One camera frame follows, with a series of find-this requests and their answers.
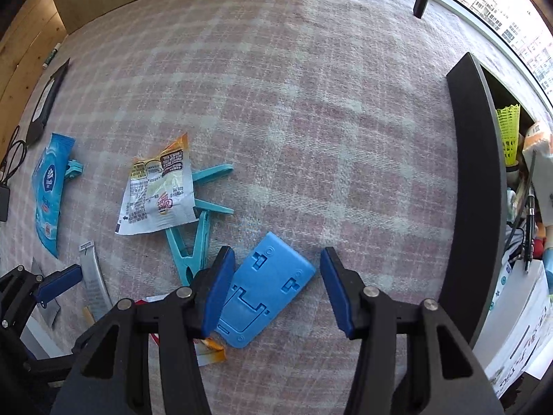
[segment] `light blue clothespin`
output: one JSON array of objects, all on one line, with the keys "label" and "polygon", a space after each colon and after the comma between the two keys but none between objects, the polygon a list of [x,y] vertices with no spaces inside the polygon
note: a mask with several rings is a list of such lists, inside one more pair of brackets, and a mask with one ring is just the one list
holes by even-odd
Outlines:
[{"label": "light blue clothespin", "polygon": [[[232,172],[233,166],[230,164],[218,165],[200,172],[192,173],[192,181],[196,184],[205,184],[228,175]],[[176,269],[183,285],[190,285],[197,272],[206,267],[207,252],[209,250],[209,228],[211,225],[210,212],[234,213],[233,209],[203,200],[195,200],[195,207],[203,209],[198,219],[196,229],[196,239],[194,240],[194,251],[191,256],[186,251],[186,245],[182,240],[178,227],[165,230],[167,241],[175,262]]]},{"label": "light blue clothespin", "polygon": [[75,160],[70,160],[67,162],[67,168],[65,169],[65,179],[68,181],[74,177],[80,176],[82,174],[82,164]]}]

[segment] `wet wipes package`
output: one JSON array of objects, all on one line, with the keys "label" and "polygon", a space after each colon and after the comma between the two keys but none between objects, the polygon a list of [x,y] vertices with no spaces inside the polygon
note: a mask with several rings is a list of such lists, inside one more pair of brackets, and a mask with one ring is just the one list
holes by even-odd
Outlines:
[{"label": "wet wipes package", "polygon": [[57,257],[57,218],[64,187],[65,169],[75,140],[52,134],[48,145],[32,173],[32,188],[37,201],[35,225],[37,234],[48,251]]}]

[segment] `white label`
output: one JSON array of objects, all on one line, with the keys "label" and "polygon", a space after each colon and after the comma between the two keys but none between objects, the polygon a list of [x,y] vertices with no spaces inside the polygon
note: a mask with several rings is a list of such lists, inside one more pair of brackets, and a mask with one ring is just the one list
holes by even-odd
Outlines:
[{"label": "white label", "polygon": [[44,91],[42,92],[42,95],[40,96],[40,100],[37,104],[37,109],[35,109],[34,114],[32,115],[32,120],[35,121],[38,117],[40,117],[40,113],[42,112],[42,108],[44,107],[44,104],[46,103],[46,98],[48,97],[48,94],[50,93],[50,89],[52,89],[52,86],[54,85],[54,80],[50,80],[50,83],[46,86]]}]

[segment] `plaid carpet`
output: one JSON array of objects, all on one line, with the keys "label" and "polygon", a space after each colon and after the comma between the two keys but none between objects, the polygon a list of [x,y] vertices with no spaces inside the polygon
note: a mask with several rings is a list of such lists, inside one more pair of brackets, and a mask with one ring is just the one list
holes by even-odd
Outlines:
[{"label": "plaid carpet", "polygon": [[[544,108],[484,37],[433,2],[418,20],[413,3],[139,0],[78,30],[21,122],[24,134],[46,79],[71,57],[47,133],[10,182],[2,271],[30,269],[33,256],[45,273],[61,269],[92,239],[113,302],[177,287],[164,233],[114,229],[132,158],[187,131],[195,169],[234,164],[229,178],[196,192],[236,211],[213,217],[210,260],[231,245],[240,263],[273,231],[316,266],[321,248],[335,246],[346,267],[393,298],[437,297],[457,188],[446,73],[472,51],[531,112]],[[73,157],[85,167],[65,185],[59,260],[35,233],[30,187],[51,132],[76,139]],[[53,337],[69,352],[86,329],[82,286],[58,301]],[[358,349],[336,327],[317,273],[250,346],[202,369],[213,413],[340,414]]]}]

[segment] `paper packet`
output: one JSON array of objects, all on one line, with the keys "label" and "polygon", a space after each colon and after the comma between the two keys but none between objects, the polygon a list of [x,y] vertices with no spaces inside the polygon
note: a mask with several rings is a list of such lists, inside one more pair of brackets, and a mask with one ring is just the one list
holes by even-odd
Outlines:
[{"label": "paper packet", "polygon": [[115,232],[161,231],[197,220],[188,137],[180,136],[151,159],[134,159]]}]

